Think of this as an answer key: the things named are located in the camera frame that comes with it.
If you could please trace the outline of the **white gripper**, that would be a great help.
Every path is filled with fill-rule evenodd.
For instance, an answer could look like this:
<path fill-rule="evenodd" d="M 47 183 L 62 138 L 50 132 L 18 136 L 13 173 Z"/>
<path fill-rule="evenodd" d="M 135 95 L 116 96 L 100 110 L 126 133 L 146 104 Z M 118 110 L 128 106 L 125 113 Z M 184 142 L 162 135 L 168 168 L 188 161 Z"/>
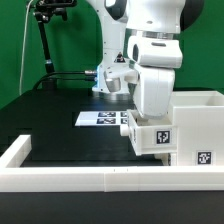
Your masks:
<path fill-rule="evenodd" d="M 142 118 L 163 118 L 173 91 L 175 71 L 167 68 L 134 66 L 139 78 L 133 100 Z"/>

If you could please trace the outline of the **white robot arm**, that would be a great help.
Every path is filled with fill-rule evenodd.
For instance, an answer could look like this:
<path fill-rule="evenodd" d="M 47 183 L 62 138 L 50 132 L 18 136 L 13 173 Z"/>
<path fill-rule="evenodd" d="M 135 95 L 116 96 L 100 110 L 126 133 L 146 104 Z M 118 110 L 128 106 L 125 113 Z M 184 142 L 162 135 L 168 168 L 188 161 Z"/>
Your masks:
<path fill-rule="evenodd" d="M 103 56 L 93 92 L 131 97 L 145 119 L 165 116 L 183 54 L 177 36 L 202 13 L 205 0 L 86 0 L 98 15 Z"/>

